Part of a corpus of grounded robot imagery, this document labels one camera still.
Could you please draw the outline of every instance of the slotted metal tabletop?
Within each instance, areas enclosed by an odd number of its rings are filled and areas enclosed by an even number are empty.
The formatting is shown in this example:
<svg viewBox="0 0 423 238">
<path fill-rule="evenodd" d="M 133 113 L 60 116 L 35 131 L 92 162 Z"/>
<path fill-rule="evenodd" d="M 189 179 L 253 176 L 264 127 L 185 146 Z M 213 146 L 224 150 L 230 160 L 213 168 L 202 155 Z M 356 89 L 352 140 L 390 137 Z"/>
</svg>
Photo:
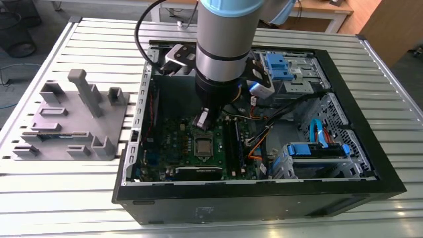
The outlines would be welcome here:
<svg viewBox="0 0 423 238">
<path fill-rule="evenodd" d="M 423 234 L 423 114 L 366 41 L 350 35 L 260 29 L 254 45 L 324 49 L 346 82 L 408 192 L 317 219 L 140 226 L 112 190 L 118 159 L 104 162 L 14 161 L 13 146 L 30 125 L 43 82 L 76 90 L 66 75 L 86 71 L 98 91 L 130 92 L 120 141 L 128 141 L 144 60 L 133 43 L 133 21 L 84 18 L 69 23 L 0 132 L 0 237 L 420 237 Z M 196 27 L 141 25 L 148 40 L 194 41 Z"/>
</svg>

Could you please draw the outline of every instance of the green circuit board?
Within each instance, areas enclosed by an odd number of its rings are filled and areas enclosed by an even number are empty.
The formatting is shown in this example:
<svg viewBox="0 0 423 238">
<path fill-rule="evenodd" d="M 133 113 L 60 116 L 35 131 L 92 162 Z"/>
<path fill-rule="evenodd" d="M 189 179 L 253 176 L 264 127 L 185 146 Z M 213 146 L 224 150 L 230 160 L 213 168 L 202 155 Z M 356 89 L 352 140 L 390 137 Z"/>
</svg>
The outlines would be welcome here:
<svg viewBox="0 0 423 238">
<path fill-rule="evenodd" d="M 254 169 L 245 166 L 245 172 L 237 176 L 226 175 L 225 147 L 222 123 L 218 119 L 216 126 L 209 131 L 202 131 L 192 126 L 193 118 L 164 119 L 160 128 L 158 150 L 146 153 L 148 177 L 150 181 L 164 181 L 165 170 L 180 166 L 220 167 L 222 180 L 253 179 Z M 248 122 L 237 120 L 241 141 L 249 136 Z"/>
</svg>

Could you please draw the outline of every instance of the black trash bin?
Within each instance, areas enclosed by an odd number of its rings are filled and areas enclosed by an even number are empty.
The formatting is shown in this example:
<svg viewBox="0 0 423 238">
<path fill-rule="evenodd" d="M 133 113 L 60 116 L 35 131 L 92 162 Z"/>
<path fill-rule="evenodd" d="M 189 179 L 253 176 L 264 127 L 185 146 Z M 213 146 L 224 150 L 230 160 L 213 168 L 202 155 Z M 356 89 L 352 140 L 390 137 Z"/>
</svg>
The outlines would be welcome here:
<svg viewBox="0 0 423 238">
<path fill-rule="evenodd" d="M 7 12 L 17 13 L 21 16 L 21 23 L 26 27 L 41 24 L 41 18 L 31 0 L 1 0 L 1 2 Z"/>
<path fill-rule="evenodd" d="M 0 12 L 0 47 L 15 58 L 30 55 L 35 50 L 17 13 Z"/>
</svg>

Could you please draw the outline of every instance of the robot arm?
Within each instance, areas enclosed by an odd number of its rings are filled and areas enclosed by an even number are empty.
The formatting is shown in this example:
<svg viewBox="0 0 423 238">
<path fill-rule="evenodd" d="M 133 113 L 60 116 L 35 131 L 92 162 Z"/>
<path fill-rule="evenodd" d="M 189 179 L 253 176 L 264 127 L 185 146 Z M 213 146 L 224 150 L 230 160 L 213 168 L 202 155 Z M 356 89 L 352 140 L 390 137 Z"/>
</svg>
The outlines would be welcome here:
<svg viewBox="0 0 423 238">
<path fill-rule="evenodd" d="M 272 22 L 285 21 L 296 0 L 288 0 Z M 258 62 L 248 58 L 264 0 L 198 0 L 197 44 L 176 45 L 166 59 L 196 69 L 196 94 L 202 111 L 193 125 L 206 130 L 222 107 L 240 95 L 241 80 L 269 86 Z"/>
</svg>

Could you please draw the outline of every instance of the cpu socket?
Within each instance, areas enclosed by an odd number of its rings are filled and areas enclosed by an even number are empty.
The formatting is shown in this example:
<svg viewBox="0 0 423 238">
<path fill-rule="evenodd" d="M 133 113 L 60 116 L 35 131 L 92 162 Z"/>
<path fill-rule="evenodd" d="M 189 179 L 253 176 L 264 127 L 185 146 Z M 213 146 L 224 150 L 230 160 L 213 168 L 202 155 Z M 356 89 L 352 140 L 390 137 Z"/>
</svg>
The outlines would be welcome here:
<svg viewBox="0 0 423 238">
<path fill-rule="evenodd" d="M 197 157 L 212 156 L 212 136 L 197 135 L 193 138 L 193 155 Z"/>
</svg>

